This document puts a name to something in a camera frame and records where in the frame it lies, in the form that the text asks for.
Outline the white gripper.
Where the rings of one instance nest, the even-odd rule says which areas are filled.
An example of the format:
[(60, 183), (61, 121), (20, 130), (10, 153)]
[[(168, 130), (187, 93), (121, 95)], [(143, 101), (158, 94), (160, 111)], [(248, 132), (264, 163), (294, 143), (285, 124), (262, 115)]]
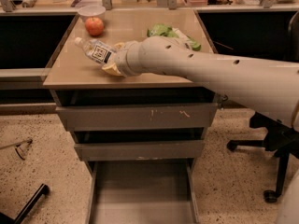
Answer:
[(139, 55), (143, 51), (143, 45), (143, 42), (137, 41), (114, 44), (114, 48), (117, 50), (114, 59), (115, 63), (105, 64), (102, 69), (106, 73), (116, 77), (140, 76), (146, 72), (139, 58)]

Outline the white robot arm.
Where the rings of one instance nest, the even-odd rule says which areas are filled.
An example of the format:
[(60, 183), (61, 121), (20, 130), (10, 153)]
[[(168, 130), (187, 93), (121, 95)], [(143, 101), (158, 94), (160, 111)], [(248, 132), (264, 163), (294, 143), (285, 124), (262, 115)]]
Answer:
[(194, 51), (179, 38), (152, 36), (118, 43), (104, 70), (113, 76), (145, 73), (182, 77), (255, 111), (264, 142), (281, 159), (298, 147), (298, 64)]

